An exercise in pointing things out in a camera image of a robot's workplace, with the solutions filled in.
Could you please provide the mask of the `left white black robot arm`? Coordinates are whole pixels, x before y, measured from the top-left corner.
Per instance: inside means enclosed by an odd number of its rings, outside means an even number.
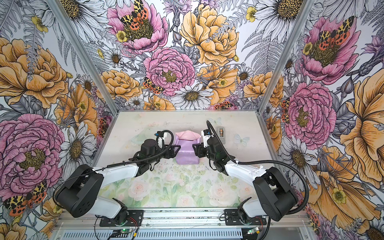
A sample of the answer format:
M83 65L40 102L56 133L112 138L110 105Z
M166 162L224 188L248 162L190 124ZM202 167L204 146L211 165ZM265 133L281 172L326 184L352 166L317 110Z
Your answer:
M74 218L92 214L108 219L113 225L123 226L129 219L127 206L117 198L103 197L101 189L143 175L160 160L176 157L180 149L179 145L148 139L127 161L95 168L81 165L55 191L53 199Z

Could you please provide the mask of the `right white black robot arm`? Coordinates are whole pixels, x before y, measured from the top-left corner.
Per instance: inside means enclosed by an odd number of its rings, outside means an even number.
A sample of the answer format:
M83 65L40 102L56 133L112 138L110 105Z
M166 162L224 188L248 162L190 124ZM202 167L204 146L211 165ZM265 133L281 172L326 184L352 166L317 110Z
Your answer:
M257 198L247 198L238 206L237 216L242 224L250 224L257 217L266 216L276 222L286 215L301 209L299 199L290 184L275 167L255 167L251 162L240 162L228 154L216 137L204 137L204 142L193 144L195 155L208 158L215 170L229 177L237 178L256 191Z

